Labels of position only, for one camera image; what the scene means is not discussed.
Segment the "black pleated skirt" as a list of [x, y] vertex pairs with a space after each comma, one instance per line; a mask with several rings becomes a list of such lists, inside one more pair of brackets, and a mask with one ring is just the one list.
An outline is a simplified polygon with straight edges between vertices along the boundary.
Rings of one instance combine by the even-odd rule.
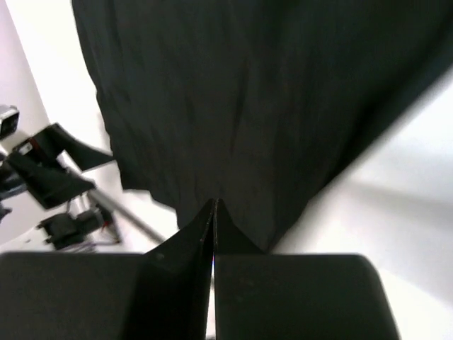
[[74, 1], [124, 189], [272, 249], [452, 64], [451, 1]]

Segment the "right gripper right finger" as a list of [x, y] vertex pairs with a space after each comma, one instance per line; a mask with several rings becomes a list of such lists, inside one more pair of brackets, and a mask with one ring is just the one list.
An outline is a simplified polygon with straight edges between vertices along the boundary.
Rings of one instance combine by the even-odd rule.
[[397, 339], [386, 293], [359, 254], [264, 254], [215, 203], [218, 339]]

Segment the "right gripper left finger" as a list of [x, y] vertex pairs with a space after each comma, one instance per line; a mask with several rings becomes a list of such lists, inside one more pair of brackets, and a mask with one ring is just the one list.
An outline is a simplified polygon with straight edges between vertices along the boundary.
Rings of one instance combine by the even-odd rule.
[[1, 338], [203, 339], [214, 207], [145, 254], [2, 254]]

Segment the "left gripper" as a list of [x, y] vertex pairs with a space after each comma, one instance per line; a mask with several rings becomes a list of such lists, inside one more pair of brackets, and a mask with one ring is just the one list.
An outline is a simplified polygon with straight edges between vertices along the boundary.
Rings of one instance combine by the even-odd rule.
[[114, 157], [92, 148], [70, 135], [59, 123], [53, 123], [30, 138], [37, 162], [1, 142], [1, 223], [44, 209], [53, 209], [95, 188], [91, 181], [60, 171], [57, 161], [66, 152], [78, 168], [88, 171], [114, 161]]

